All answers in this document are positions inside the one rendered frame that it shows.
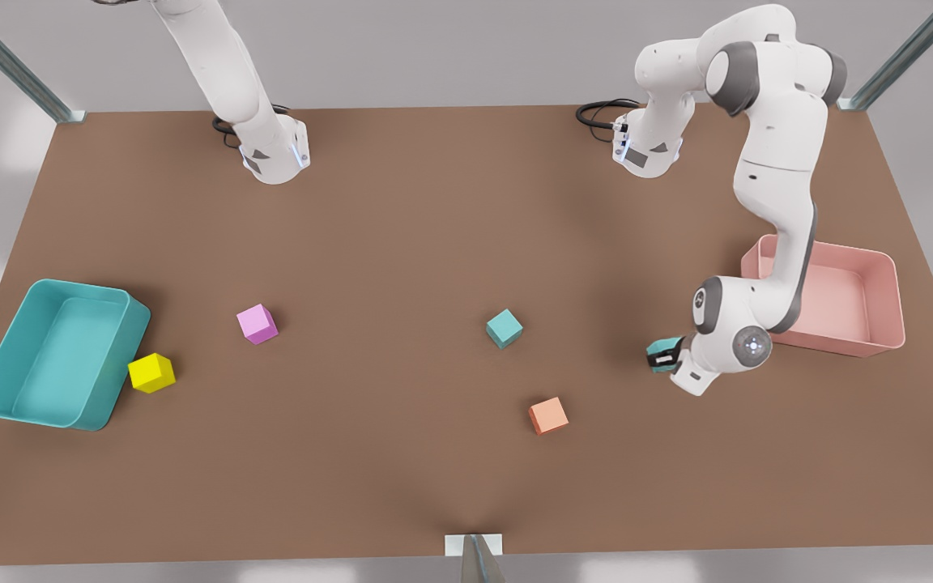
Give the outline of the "small teal blue cube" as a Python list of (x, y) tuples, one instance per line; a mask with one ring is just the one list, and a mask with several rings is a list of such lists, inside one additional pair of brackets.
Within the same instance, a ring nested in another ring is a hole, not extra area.
[(645, 349), (645, 357), (652, 372), (671, 372), (677, 369), (682, 337), (662, 338)]
[(500, 350), (504, 350), (522, 335), (521, 322), (508, 309), (503, 309), (492, 320), (486, 322), (486, 332)]

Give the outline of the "small orange cube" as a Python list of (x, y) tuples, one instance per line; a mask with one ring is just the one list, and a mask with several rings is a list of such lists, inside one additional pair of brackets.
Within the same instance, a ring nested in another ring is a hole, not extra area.
[(528, 409), (530, 423), (537, 435), (548, 434), (568, 425), (568, 417), (559, 398), (534, 403)]

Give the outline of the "pink plastic bin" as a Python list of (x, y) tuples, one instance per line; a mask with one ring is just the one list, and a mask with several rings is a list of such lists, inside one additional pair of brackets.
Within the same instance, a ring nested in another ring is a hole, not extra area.
[(875, 250), (815, 242), (796, 324), (773, 341), (855, 357), (903, 347), (895, 262)]

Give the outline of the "teal plastic bin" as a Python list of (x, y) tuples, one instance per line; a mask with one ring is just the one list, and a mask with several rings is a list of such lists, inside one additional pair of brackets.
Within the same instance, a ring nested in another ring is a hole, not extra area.
[(34, 282), (0, 342), (0, 419), (106, 427), (150, 320), (125, 289)]

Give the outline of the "small yellow cube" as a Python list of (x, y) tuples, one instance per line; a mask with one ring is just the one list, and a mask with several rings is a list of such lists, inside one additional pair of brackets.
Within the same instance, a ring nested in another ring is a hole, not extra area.
[(145, 394), (153, 394), (177, 381), (171, 360), (159, 353), (130, 362), (127, 370), (132, 387)]

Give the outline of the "small pink cube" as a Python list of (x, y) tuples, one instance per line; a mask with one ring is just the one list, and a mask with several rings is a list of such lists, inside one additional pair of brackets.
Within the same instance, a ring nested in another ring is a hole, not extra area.
[(262, 304), (241, 311), (236, 317), (245, 339), (255, 346), (279, 334), (273, 314)]

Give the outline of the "silver frame post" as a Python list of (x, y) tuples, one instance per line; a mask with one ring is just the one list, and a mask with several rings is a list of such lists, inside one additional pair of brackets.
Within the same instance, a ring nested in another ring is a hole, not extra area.
[(506, 583), (497, 556), (503, 555), (502, 534), (447, 534), (445, 556), (462, 558), (460, 583)]
[(85, 121), (85, 111), (70, 109), (67, 104), (64, 104), (63, 100), (60, 100), (59, 96), (56, 96), (2, 40), (0, 40), (0, 73), (3, 73), (57, 125)]
[(876, 103), (900, 77), (933, 45), (933, 11), (918, 25), (852, 96), (841, 97), (841, 111), (863, 112)]

